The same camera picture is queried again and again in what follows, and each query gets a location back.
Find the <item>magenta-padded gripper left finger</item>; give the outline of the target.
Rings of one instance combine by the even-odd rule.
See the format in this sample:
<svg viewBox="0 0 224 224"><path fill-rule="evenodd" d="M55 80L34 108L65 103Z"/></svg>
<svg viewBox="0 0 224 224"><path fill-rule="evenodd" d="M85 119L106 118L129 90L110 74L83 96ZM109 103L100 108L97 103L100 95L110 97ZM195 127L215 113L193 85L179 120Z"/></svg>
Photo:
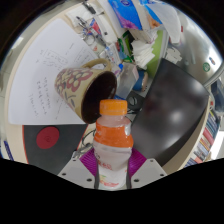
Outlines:
<svg viewBox="0 0 224 224"><path fill-rule="evenodd" d="M88 150L81 157L72 157L58 176L84 188L98 189L98 162L94 149Z"/></svg>

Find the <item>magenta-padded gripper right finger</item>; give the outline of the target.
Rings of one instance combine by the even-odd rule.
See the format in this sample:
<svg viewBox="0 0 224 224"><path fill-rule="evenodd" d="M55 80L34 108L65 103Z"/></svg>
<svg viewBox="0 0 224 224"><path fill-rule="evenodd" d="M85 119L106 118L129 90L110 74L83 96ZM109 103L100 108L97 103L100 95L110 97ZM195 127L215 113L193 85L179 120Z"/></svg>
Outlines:
<svg viewBox="0 0 224 224"><path fill-rule="evenodd" d="M165 176L166 172L155 159L146 159L138 150L132 149L126 177L128 189L144 187Z"/></svg>

